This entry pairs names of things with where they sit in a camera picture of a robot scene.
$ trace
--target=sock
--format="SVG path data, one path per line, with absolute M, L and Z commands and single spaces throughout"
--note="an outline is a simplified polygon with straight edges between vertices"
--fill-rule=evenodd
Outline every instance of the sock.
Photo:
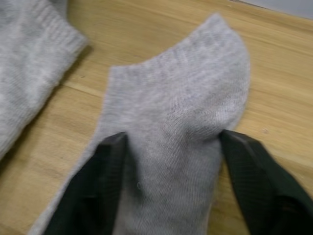
M 0 2 L 0 159 L 86 44 L 54 2 Z
M 161 55 L 112 67 L 95 134 L 29 234 L 42 233 L 99 142 L 126 131 L 130 155 L 113 234 L 205 235 L 222 160 L 218 134 L 245 108 L 249 70 L 242 40 L 218 14 Z

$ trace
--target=wooden table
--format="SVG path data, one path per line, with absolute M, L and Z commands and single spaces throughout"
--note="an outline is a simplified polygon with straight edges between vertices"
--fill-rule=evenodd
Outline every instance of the wooden table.
M 0 164 L 1 235 L 26 234 L 80 157 L 109 67 L 161 53 L 216 11 L 251 53 L 237 131 L 261 140 L 313 195 L 313 21 L 227 0 L 72 0 L 69 20 L 90 47 Z M 210 235 L 248 234 L 225 166 L 209 225 Z

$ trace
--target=gray sock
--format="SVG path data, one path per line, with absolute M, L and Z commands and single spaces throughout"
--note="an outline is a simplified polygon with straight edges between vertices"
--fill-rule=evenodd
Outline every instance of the gray sock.
M 86 44 L 53 2 L 0 1 L 0 160 Z
M 71 176 L 103 138 L 128 133 L 114 235 L 206 234 L 217 135 L 238 122 L 248 87 L 248 52 L 218 14 L 161 55 L 111 69 L 103 113 Z M 41 234 L 68 180 L 29 234 Z

